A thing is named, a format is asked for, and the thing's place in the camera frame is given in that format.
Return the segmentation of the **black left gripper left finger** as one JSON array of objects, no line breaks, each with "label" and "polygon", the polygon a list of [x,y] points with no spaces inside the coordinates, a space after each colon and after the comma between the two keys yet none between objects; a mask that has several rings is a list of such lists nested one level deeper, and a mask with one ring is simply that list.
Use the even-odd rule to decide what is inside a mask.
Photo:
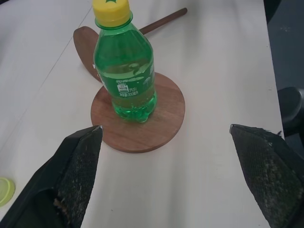
[{"label": "black left gripper left finger", "polygon": [[31,177],[0,222],[2,228],[79,228],[95,182],[103,129],[66,137]]}]

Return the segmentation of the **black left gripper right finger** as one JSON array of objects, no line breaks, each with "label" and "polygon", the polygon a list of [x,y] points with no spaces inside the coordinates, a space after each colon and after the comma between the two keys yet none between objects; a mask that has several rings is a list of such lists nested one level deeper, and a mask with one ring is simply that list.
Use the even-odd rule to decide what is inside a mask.
[{"label": "black left gripper right finger", "polygon": [[229,130],[246,184],[272,228],[304,226],[304,160],[281,137],[262,128]]}]

